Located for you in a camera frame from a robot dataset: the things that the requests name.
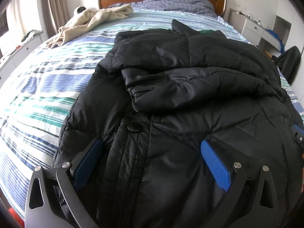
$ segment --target striped bedsheet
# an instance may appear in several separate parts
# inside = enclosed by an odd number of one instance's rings
[[[221,30],[229,39],[248,42],[220,17],[135,9],[130,18],[102,24],[62,47],[46,49],[42,44],[4,83],[0,89],[0,188],[22,218],[34,167],[51,167],[63,120],[96,64],[113,47],[116,34],[170,29],[172,19],[195,30]],[[304,118],[291,87],[283,76],[281,80]]]

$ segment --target beige knit garment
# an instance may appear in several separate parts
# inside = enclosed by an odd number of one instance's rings
[[[79,36],[92,30],[101,23],[126,19],[133,13],[130,4],[121,7],[104,8],[91,11],[89,9],[73,16],[65,26],[58,30],[58,34],[47,41],[48,48],[54,48],[66,44]]]

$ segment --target metal screw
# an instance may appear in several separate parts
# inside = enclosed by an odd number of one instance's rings
[[[34,168],[34,171],[39,171],[41,170],[41,165],[37,165],[35,168]]]
[[[70,163],[69,162],[64,162],[62,164],[62,168],[68,168],[70,166]]]
[[[242,167],[241,163],[239,163],[239,162],[235,162],[235,163],[233,164],[233,166],[234,166],[235,168],[237,168],[237,169],[240,169],[240,168]]]
[[[269,171],[269,168],[266,165],[263,165],[262,169],[263,169],[263,171]]]

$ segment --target green fabric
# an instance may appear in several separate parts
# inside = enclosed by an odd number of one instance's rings
[[[209,33],[211,33],[211,32],[214,32],[213,30],[201,30],[201,31],[199,31],[201,34],[203,34],[203,35],[207,35],[207,34],[209,34]]]

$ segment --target black button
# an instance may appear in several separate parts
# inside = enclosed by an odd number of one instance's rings
[[[127,129],[130,131],[130,132],[133,132],[133,133],[138,133],[139,131],[141,131],[141,125],[137,122],[131,122],[128,126],[127,126]]]

